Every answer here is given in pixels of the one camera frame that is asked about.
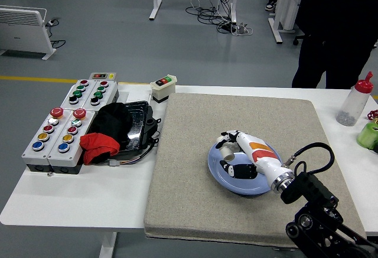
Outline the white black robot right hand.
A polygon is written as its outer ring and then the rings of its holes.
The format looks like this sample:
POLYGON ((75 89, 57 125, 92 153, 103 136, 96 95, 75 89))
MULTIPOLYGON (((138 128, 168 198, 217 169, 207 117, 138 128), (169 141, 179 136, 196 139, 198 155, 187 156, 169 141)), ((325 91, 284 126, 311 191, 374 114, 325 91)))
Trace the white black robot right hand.
POLYGON ((216 149, 223 157, 220 165, 232 178, 254 179, 261 173, 272 189, 294 178, 294 173, 282 166, 278 156, 265 141, 239 130, 222 132, 216 140, 216 149), (251 163, 231 164, 235 152, 243 152, 251 163))

